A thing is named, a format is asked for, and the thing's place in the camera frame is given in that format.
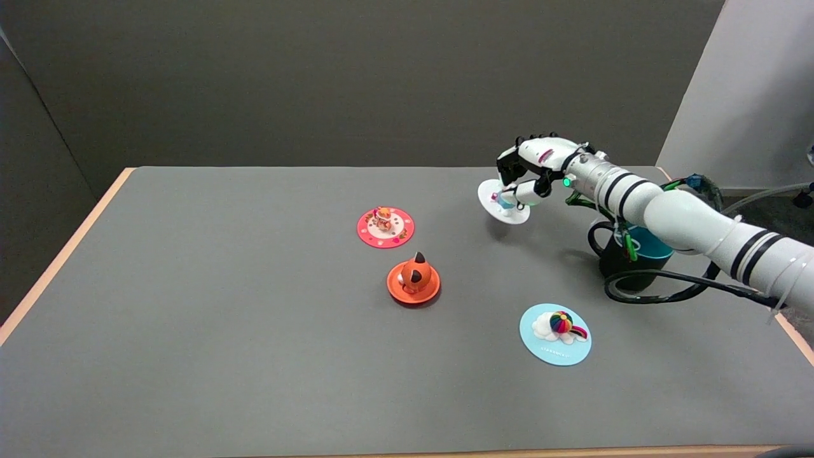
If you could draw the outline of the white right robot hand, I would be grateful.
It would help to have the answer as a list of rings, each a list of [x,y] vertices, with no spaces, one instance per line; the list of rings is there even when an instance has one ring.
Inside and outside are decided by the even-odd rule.
[[[500,191],[492,199],[506,209],[537,205],[549,197],[553,183],[565,179],[573,160],[596,153],[589,142],[576,143],[554,133],[518,137],[496,159]]]

